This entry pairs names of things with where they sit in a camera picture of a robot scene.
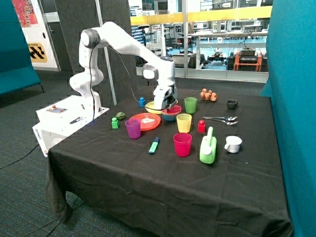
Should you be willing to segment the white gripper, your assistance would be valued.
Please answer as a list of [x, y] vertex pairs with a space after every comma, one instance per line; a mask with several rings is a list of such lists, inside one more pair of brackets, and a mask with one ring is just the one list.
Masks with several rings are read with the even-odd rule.
[[165, 113], [169, 112], [177, 102], [177, 88], [173, 86], [158, 85], [154, 90], [154, 109], [164, 110]]

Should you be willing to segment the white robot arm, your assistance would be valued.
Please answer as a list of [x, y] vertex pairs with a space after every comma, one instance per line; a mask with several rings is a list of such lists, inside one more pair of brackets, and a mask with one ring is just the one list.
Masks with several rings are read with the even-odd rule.
[[72, 89], [83, 97], [85, 110], [92, 115], [102, 111], [100, 96], [92, 87], [103, 81], [104, 76], [98, 68], [98, 49], [110, 47], [123, 55], [140, 56], [146, 61], [142, 68], [145, 79], [157, 81], [153, 92], [154, 109], [171, 109], [177, 100], [175, 85], [175, 64], [171, 57], [158, 57], [125, 30], [113, 22], [106, 22], [102, 27], [88, 28], [82, 31], [79, 42], [79, 64], [84, 71], [70, 78]]

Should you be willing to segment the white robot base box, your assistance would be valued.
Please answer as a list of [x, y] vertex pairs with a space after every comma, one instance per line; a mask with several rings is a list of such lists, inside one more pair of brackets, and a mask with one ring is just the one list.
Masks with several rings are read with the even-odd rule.
[[50, 148], [109, 110], [100, 102], [92, 106], [84, 97], [71, 95], [36, 111], [39, 123], [33, 132], [45, 157]]

